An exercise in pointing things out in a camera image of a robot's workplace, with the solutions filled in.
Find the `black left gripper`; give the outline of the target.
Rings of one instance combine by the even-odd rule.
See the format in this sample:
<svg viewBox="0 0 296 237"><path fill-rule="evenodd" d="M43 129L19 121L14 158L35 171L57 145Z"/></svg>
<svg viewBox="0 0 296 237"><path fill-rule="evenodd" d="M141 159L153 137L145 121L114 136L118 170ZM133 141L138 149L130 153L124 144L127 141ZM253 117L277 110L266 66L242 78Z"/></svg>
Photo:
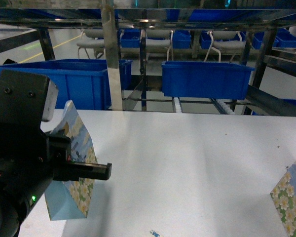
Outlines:
<svg viewBox="0 0 296 237"><path fill-rule="evenodd" d="M111 163L66 162L70 139L42 131L50 81L40 74L0 73L0 196L12 205L19 221L29 215L52 180L111 177Z"/></svg>

